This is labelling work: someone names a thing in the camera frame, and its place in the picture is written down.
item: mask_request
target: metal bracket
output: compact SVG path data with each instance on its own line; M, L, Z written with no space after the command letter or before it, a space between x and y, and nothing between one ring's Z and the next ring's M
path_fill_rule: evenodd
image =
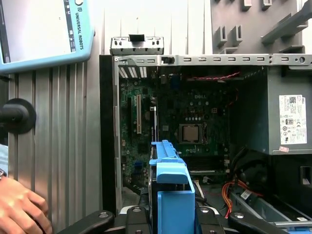
M111 55L163 55L164 37L145 37L144 34L112 38Z

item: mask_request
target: sticker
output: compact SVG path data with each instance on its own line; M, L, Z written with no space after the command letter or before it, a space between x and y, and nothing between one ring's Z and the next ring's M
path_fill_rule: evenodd
M308 221L306 218L303 218L303 217L299 217L297 218L299 221Z
M307 144L306 99L302 95L279 96L281 145Z
M280 146L280 147L279 147L279 150L280 150L281 152L286 152L286 153L288 153L289 148L284 147L284 146Z
M244 200L246 200L246 199L250 196L250 194L252 194L251 191L245 190L245 192L242 193L241 197L242 197Z

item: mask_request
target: green circuit board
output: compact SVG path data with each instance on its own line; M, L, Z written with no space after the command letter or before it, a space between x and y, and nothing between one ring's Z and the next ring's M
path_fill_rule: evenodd
M157 108L158 140L169 140L180 157L227 156L227 105L232 97L225 86L183 84L179 76L120 79L119 93L121 163L128 182L148 182L151 126L155 121L151 106Z
M121 163L128 182L148 182L150 160L149 109L156 84L148 80L120 82ZM137 132L137 95L141 97L141 133Z
M186 87L159 89L159 137L186 156L218 156L228 150L226 91Z

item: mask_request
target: red cable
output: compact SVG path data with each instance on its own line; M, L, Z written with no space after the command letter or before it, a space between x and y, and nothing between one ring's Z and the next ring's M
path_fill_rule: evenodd
M223 76L223 77L193 77L194 79L201 79L201 80L221 80L221 79L228 79L228 78L232 78L236 75L238 75L240 72L235 72L233 74L227 75L227 76Z

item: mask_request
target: white label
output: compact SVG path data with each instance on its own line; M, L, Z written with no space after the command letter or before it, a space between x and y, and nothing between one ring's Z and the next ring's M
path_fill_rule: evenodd
M307 143L306 99L302 95L279 96L281 145Z
M246 200L246 199L250 196L250 194L252 194L251 191L245 190L245 192L242 193L241 197L242 197L244 200Z
M308 221L306 218L303 218L303 217L299 217L297 218L299 221Z

